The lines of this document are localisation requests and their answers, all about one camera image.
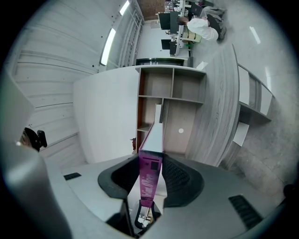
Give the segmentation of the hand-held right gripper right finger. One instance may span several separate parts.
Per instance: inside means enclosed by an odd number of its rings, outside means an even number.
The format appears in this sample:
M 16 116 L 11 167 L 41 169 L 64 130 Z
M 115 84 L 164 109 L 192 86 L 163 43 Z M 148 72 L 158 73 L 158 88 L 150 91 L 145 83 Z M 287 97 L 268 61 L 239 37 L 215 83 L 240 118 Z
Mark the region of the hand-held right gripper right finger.
M 187 206 L 200 195 L 205 185 L 200 172 L 169 155 L 164 155 L 162 176 L 167 191 L 165 208 Z

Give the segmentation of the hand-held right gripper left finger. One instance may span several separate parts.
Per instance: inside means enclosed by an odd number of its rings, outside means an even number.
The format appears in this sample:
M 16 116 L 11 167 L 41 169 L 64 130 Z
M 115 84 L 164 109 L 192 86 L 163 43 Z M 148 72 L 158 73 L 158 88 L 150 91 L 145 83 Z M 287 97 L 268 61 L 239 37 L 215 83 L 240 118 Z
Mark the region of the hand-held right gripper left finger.
M 124 200 L 132 190 L 139 173 L 139 156 L 136 154 L 102 171 L 98 176 L 98 184 L 109 197 Z

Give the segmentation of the pink book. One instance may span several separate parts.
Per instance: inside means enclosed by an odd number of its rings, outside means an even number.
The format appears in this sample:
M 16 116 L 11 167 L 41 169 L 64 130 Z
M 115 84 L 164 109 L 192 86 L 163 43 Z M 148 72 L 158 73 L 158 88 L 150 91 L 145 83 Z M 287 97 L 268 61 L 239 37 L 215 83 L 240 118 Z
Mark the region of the pink book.
M 153 204 L 164 157 L 161 111 L 162 105 L 156 104 L 154 122 L 138 151 L 141 206 L 147 208 Z

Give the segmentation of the white office desk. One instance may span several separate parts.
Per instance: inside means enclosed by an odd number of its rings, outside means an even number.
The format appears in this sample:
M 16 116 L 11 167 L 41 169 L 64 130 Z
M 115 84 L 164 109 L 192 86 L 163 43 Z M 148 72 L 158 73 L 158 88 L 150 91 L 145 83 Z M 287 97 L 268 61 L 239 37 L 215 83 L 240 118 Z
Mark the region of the white office desk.
M 187 12 L 185 10 L 186 7 L 190 8 L 191 5 L 190 4 L 186 4 L 188 0 L 174 0 L 174 11 L 176 12 L 180 12 L 181 16 L 187 16 Z M 177 51 L 176 51 L 176 56 L 175 57 L 179 57 L 181 56 L 180 50 L 183 47 L 183 40 L 182 40 L 182 36 L 183 36 L 183 32 L 184 32 L 184 26 L 179 26 L 179 31 L 177 34 L 171 34 L 173 36 L 173 40 L 175 42 L 177 42 Z

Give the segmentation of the grey wooden shelf unit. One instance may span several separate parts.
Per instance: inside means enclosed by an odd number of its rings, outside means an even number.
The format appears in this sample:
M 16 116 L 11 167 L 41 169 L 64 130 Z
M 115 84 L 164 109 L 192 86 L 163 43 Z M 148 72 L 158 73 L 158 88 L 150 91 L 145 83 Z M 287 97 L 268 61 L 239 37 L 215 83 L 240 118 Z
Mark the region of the grey wooden shelf unit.
M 175 65 L 136 66 L 139 74 L 136 148 L 162 105 L 164 151 L 212 166 L 236 155 L 249 119 L 268 120 L 273 99 L 269 88 L 239 64 L 235 48 L 225 45 L 203 69 Z

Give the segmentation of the long ceiling light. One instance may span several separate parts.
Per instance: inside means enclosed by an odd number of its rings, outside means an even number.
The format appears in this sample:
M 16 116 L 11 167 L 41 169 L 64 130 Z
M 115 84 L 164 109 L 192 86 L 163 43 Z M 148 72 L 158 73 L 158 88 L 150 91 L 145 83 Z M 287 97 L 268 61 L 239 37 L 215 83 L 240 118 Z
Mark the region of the long ceiling light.
M 111 28 L 110 31 L 109 31 L 108 37 L 106 39 L 104 49 L 102 51 L 101 58 L 100 58 L 100 65 L 102 65 L 102 66 L 107 65 L 110 50 L 111 50 L 111 47 L 112 47 L 112 44 L 113 44 L 113 41 L 114 41 L 115 34 L 116 34 L 115 29 Z
M 127 8 L 129 7 L 129 5 L 130 5 L 129 0 L 126 0 L 125 3 L 122 5 L 122 7 L 121 7 L 120 10 L 119 10 L 119 14 L 120 14 L 121 16 L 124 15 L 124 13 L 126 12 Z

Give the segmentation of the pale yellow drawer cabinet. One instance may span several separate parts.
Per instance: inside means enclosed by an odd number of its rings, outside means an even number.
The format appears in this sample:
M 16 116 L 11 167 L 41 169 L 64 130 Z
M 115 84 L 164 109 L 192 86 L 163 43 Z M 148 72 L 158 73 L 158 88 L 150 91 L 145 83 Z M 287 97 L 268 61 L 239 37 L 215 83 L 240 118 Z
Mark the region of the pale yellow drawer cabinet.
M 189 42 L 201 42 L 202 37 L 198 34 L 195 34 L 188 29 L 185 29 L 183 32 L 182 40 L 183 41 L 189 41 Z

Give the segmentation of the black office chair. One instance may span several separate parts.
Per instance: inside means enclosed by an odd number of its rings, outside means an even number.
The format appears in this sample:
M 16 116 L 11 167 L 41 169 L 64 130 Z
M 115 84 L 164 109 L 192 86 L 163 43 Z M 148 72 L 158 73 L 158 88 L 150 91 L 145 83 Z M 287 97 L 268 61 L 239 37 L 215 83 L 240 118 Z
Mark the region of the black office chair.
M 213 29 L 215 29 L 216 32 L 218 33 L 218 36 L 220 37 L 221 27 L 220 27 L 219 23 L 216 21 L 216 19 L 208 14 L 207 20 L 209 21 L 209 26 L 212 27 Z

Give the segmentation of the white metal lattice frame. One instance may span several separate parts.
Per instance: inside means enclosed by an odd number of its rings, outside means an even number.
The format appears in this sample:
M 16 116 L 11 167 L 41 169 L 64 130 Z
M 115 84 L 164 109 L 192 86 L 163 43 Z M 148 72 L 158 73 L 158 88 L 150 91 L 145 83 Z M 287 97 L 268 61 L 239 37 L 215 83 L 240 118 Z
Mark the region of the white metal lattice frame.
M 128 30 L 124 35 L 118 67 L 135 65 L 142 27 L 144 25 L 144 17 L 137 0 L 129 0 L 129 2 L 130 5 L 126 12 L 129 13 L 130 20 Z

